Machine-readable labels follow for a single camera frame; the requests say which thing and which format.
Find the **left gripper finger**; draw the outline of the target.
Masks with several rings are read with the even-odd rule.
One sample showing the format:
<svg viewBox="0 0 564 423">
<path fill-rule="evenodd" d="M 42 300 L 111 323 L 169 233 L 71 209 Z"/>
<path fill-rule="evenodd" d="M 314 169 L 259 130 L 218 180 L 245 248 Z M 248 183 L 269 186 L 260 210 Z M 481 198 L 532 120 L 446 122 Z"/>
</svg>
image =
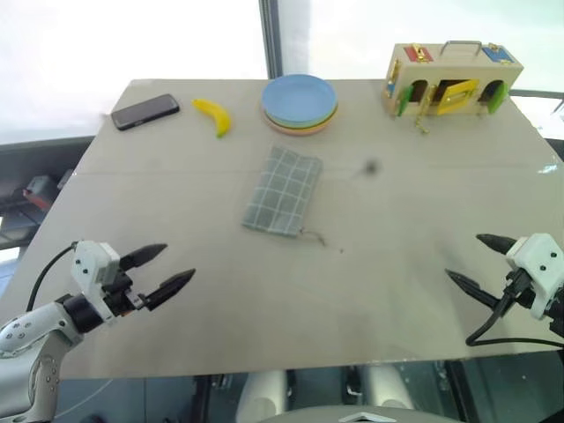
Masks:
<svg viewBox="0 0 564 423">
<path fill-rule="evenodd" d="M 122 271 L 128 271 L 140 267 L 153 260 L 166 247 L 166 243 L 154 243 L 136 249 L 120 258 L 119 268 Z"/>
<path fill-rule="evenodd" d="M 190 269 L 175 274 L 173 277 L 162 282 L 157 290 L 145 296 L 145 307 L 149 311 L 158 308 L 174 296 L 176 296 L 194 277 L 195 269 Z"/>
</svg>

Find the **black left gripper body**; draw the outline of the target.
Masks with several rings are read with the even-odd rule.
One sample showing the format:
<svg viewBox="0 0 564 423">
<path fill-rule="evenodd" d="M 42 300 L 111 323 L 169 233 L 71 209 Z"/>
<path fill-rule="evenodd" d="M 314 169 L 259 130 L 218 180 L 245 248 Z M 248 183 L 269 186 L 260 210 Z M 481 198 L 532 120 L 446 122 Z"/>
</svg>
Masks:
<svg viewBox="0 0 564 423">
<path fill-rule="evenodd" d="M 103 300 L 114 316 L 126 316 L 146 306 L 144 295 L 134 293 L 132 286 L 132 279 L 119 269 L 114 281 L 102 287 Z"/>
</svg>

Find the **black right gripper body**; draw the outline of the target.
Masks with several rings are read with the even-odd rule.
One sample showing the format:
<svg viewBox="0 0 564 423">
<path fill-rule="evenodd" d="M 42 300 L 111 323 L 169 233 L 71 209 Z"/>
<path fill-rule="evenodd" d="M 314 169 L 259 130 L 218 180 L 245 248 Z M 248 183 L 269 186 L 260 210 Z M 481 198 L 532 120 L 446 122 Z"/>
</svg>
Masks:
<svg viewBox="0 0 564 423">
<path fill-rule="evenodd" d="M 509 311 L 514 304 L 530 309 L 534 299 L 530 275 L 523 269 L 513 270 L 506 275 L 506 285 L 494 310 Z"/>
</svg>

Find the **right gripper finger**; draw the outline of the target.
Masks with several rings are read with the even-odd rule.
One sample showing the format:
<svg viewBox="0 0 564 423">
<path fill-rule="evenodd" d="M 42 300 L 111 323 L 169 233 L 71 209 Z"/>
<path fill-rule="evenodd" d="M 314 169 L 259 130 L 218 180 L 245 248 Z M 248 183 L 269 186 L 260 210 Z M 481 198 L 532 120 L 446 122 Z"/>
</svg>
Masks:
<svg viewBox="0 0 564 423">
<path fill-rule="evenodd" d="M 480 285 L 465 275 L 446 269 L 445 273 L 449 278 L 467 295 L 478 301 L 482 305 L 494 310 L 499 303 L 499 299 L 481 289 Z"/>
<path fill-rule="evenodd" d="M 502 255 L 506 255 L 516 243 L 516 239 L 496 234 L 477 234 L 476 238 Z"/>
</svg>

